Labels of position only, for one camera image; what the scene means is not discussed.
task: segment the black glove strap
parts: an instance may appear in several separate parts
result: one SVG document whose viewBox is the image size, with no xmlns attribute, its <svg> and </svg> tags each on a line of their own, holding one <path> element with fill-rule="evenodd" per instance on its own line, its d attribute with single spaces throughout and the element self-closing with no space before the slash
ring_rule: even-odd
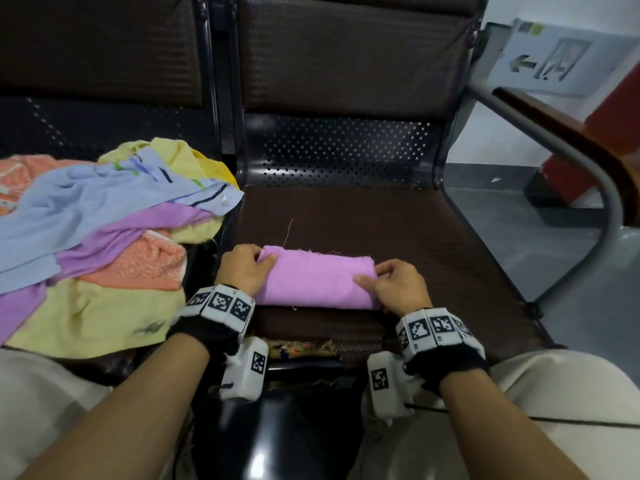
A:
<svg viewBox="0 0 640 480">
<path fill-rule="evenodd" d="M 224 355 L 235 355 L 238 351 L 238 332 L 222 323 L 213 322 L 201 316 L 180 317 L 166 334 L 168 339 L 174 333 L 185 333 L 204 345 L 211 359 L 223 362 Z"/>
<path fill-rule="evenodd" d="M 419 352 L 405 370 L 409 375 L 420 374 L 424 379 L 422 388 L 440 395 L 440 382 L 452 372 L 481 369 L 489 374 L 489 364 L 478 351 L 466 344 Z"/>
</svg>

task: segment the loose thread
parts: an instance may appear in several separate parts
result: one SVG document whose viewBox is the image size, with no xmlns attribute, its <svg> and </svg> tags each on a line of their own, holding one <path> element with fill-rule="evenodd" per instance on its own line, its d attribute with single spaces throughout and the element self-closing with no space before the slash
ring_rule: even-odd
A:
<svg viewBox="0 0 640 480">
<path fill-rule="evenodd" d="M 293 222 L 293 219 L 291 220 L 291 222 L 289 222 L 289 228 L 287 229 L 287 236 L 284 238 L 284 242 L 282 243 L 282 247 L 284 247 L 284 245 L 287 243 L 287 239 L 289 238 L 289 232 L 291 231 L 291 223 Z"/>
</svg>

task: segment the hand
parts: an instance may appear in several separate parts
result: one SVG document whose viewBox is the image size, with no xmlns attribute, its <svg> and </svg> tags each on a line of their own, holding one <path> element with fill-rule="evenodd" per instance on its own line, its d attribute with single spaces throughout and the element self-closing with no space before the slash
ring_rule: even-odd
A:
<svg viewBox="0 0 640 480">
<path fill-rule="evenodd" d="M 400 259 L 391 259 L 376 266 L 378 279 L 357 274 L 356 284 L 374 292 L 388 311 L 403 317 L 406 314 L 432 307 L 424 278 L 415 266 Z"/>
<path fill-rule="evenodd" d="M 255 244 L 238 244 L 233 251 L 224 253 L 215 284 L 235 286 L 254 297 L 278 260 L 275 254 L 271 254 L 258 264 L 255 260 L 261 250 Z"/>
</svg>

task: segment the chair armrest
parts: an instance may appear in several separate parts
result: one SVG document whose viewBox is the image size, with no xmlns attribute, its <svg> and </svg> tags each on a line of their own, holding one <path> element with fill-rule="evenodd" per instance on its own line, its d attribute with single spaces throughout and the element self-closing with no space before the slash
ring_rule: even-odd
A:
<svg viewBox="0 0 640 480">
<path fill-rule="evenodd" d="M 640 221 L 640 175 L 631 165 L 584 130 L 584 125 L 517 89 L 496 88 L 493 95 L 526 118 L 593 160 L 614 181 L 623 204 L 624 224 Z"/>
<path fill-rule="evenodd" d="M 612 264 L 624 265 L 640 248 L 640 230 L 625 225 L 638 217 L 639 193 L 628 167 L 581 131 L 580 124 L 526 95 L 492 88 L 471 78 L 467 90 L 515 128 L 586 169 L 598 183 L 607 221 L 598 241 L 578 264 L 534 300 L 544 315 L 560 309 L 565 299 Z"/>
</svg>

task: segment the folded pink towel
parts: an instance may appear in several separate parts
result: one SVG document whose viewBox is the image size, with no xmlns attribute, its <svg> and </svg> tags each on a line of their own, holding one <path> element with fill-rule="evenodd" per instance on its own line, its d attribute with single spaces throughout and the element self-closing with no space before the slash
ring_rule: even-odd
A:
<svg viewBox="0 0 640 480">
<path fill-rule="evenodd" d="M 373 259 L 286 250 L 265 246 L 258 262 L 270 254 L 278 261 L 264 288 L 256 295 L 258 305 L 317 306 L 345 310 L 377 310 L 380 302 L 353 282 L 355 274 L 376 277 Z"/>
</svg>

